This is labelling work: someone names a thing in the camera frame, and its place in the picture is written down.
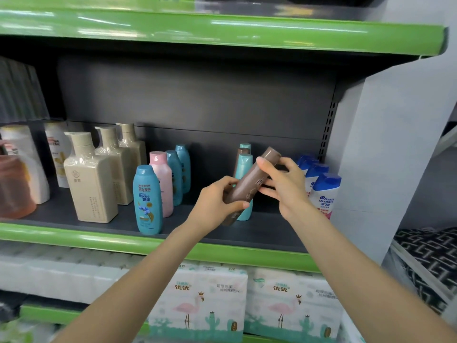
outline flamingo print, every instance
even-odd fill
[[[195,314],[198,313],[200,309],[200,299],[204,301],[205,299],[203,298],[204,292],[199,292],[197,296],[195,296],[195,306],[191,303],[181,303],[179,306],[173,308],[173,310],[181,312],[181,313],[186,313],[186,318],[184,319],[184,324],[186,325],[186,329],[190,330],[190,314]]]
[[[280,323],[281,323],[281,328],[283,328],[283,319],[284,319],[284,314],[292,314],[294,311],[295,311],[295,303],[296,301],[298,301],[298,304],[300,305],[301,304],[301,295],[295,295],[295,299],[292,300],[292,307],[285,304],[285,303],[282,303],[282,302],[279,302],[279,303],[275,303],[274,305],[271,305],[271,306],[268,306],[268,309],[270,311],[274,311],[274,312],[277,312],[280,314],[279,316],[279,319],[278,319],[278,328],[280,327]]]

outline black and white patterned fabric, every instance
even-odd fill
[[[457,294],[457,227],[439,232],[399,230],[394,239],[452,293]],[[405,264],[405,269],[420,298],[441,314],[446,309],[446,303],[411,267]]]

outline brown bottle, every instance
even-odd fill
[[[266,149],[265,153],[262,154],[262,158],[270,161],[273,166],[276,166],[281,154],[271,147]],[[254,195],[259,191],[259,188],[262,186],[265,179],[268,175],[263,172],[255,163],[251,169],[246,173],[243,178],[238,182],[238,184],[224,197],[225,203],[232,203],[235,201],[247,201],[250,202]],[[234,221],[243,213],[243,210],[235,212],[229,215],[222,222],[222,225],[229,226],[234,223]]]
[[[240,154],[251,154],[251,149],[249,149],[249,148],[238,148],[238,151],[236,153],[235,169],[233,171],[233,176],[232,177],[235,177],[236,168],[238,167],[238,157],[239,157]]]

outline paper towel pack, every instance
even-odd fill
[[[237,265],[185,260],[148,317],[151,335],[241,342],[247,283]]]
[[[338,343],[365,343],[365,340],[346,311],[343,311],[343,317],[341,317],[341,325],[336,341]]]
[[[248,269],[247,333],[297,343],[334,342],[342,312],[320,274]]]

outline beige pump bottle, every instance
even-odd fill
[[[119,141],[119,146],[129,148],[132,152],[132,156],[135,162],[135,171],[140,165],[147,165],[146,162],[146,146],[144,141],[139,141],[135,134],[135,128],[133,124],[121,124],[119,125],[122,130],[122,139]]]
[[[100,146],[95,149],[95,153],[107,155],[111,161],[117,204],[128,205],[134,200],[134,170],[131,153],[128,149],[119,147],[114,126],[95,126],[95,129],[100,134]]]
[[[78,220],[109,223],[117,215],[110,159],[95,154],[90,132],[65,135],[73,144],[64,168]]]

